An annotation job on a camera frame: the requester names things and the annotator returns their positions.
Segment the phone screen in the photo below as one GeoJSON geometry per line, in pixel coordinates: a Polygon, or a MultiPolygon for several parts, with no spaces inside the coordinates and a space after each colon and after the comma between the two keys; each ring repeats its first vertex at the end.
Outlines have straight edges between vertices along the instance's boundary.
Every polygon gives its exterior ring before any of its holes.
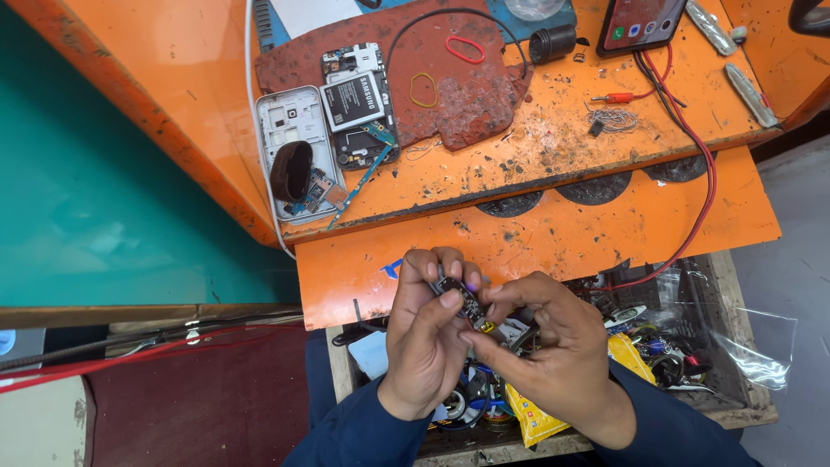
{"type": "Polygon", "coordinates": [[[606,50],[647,46],[670,38],[685,0],[617,0],[605,36],[606,50]]]}

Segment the blue sleeve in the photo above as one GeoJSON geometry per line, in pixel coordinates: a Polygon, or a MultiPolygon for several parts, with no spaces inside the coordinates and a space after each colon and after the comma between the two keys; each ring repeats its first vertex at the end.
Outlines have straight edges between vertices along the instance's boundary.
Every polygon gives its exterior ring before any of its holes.
{"type": "Polygon", "coordinates": [[[378,378],[336,405],[282,463],[292,465],[412,465],[432,414],[403,421],[378,401],[378,378]]]}
{"type": "Polygon", "coordinates": [[[609,368],[634,405],[637,434],[623,450],[593,445],[608,465],[756,466],[738,440],[716,422],[614,360],[609,368]]]}

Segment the yellow packet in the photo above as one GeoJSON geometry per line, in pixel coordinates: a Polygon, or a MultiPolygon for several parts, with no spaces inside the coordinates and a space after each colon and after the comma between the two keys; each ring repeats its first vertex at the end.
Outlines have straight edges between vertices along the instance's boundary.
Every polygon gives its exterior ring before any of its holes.
{"type": "MultiPolygon", "coordinates": [[[[620,332],[608,338],[608,356],[637,373],[642,379],[656,384],[651,369],[640,358],[640,353],[624,333],[620,332]]],[[[522,397],[510,383],[507,384],[507,398],[521,425],[525,448],[570,427],[567,423],[544,413],[536,404],[522,397]]]]}

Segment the samsung logo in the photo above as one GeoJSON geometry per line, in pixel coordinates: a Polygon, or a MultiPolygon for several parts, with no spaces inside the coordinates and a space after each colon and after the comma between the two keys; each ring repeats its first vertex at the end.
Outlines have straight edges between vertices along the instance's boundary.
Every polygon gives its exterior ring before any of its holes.
{"type": "Polygon", "coordinates": [[[372,97],[372,89],[369,87],[369,80],[366,76],[360,78],[360,85],[364,89],[364,96],[366,96],[366,102],[369,104],[369,109],[374,109],[374,98],[372,97]]]}

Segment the phone frame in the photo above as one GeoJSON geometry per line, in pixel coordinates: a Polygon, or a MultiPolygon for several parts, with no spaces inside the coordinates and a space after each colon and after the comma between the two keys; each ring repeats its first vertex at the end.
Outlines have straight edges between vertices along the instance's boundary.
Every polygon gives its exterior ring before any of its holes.
{"type": "Polygon", "coordinates": [[[677,18],[677,21],[675,21],[674,31],[671,32],[671,35],[668,39],[659,42],[652,42],[650,44],[634,44],[631,46],[625,46],[618,49],[605,49],[603,47],[603,44],[605,44],[605,38],[608,35],[608,27],[611,25],[611,16],[613,15],[614,8],[617,6],[618,3],[618,0],[609,0],[608,9],[605,11],[605,19],[603,20],[603,29],[599,33],[599,40],[597,42],[597,55],[599,55],[601,58],[615,57],[617,55],[622,55],[624,53],[631,51],[647,50],[665,46],[666,44],[671,42],[671,39],[674,39],[674,35],[677,32],[677,28],[680,26],[680,18],[683,16],[683,12],[686,10],[687,0],[681,1],[683,3],[683,6],[680,10],[680,16],[677,18]]]}

